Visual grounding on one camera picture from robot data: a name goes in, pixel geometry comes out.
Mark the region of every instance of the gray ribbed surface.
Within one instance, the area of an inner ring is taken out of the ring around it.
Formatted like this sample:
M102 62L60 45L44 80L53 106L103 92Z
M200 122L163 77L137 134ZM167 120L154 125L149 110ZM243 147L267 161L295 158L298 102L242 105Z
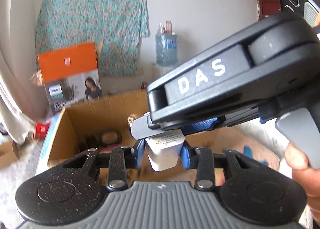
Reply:
M304 4L304 19L311 27L315 26L315 21L317 18L318 12L317 10L309 3L306 2Z
M212 193L199 192L189 182L134 182L111 193L101 208L84 220L65 226L24 223L20 229L263 229L232 217ZM273 229L302 229L298 223Z

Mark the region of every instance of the white letter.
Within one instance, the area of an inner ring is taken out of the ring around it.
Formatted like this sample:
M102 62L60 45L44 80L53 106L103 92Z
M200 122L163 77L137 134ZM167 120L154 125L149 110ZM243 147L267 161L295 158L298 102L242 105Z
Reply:
M201 81L208 82L208 78L202 73L200 69L197 69L197 74L196 74L196 86L198 87L200 85Z
M185 88L183 88L182 82L184 82L186 84ZM188 78L186 78L186 77L180 78L178 80L178 84L179 84L180 94L184 94L184 93L188 92L188 90L190 88Z
M224 66L224 65L216 65L217 63L221 63L221 59L216 59L216 60L214 60L213 62L212 62L212 68L214 69L214 70L219 70L219 69L221 69L219 72L215 72L214 73L214 75L216 76L216 77L219 77L219 76L222 76L224 73L225 73L225 71L226 71L226 67Z

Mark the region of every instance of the philips box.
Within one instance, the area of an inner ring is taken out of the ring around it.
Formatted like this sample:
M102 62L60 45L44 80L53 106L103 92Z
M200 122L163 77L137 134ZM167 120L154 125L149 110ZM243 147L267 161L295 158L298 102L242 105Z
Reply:
M53 114L102 96L94 43L49 51L38 61Z

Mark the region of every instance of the door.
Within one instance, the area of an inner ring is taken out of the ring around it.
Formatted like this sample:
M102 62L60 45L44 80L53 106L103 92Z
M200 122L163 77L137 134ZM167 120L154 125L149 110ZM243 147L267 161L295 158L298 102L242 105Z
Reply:
M281 12L280 0L258 0L259 20Z

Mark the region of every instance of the wall outlet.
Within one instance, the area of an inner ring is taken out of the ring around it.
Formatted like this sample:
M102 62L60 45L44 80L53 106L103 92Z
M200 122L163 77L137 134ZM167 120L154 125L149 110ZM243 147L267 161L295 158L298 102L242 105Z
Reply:
M143 75L143 67L137 67L137 75L142 76Z

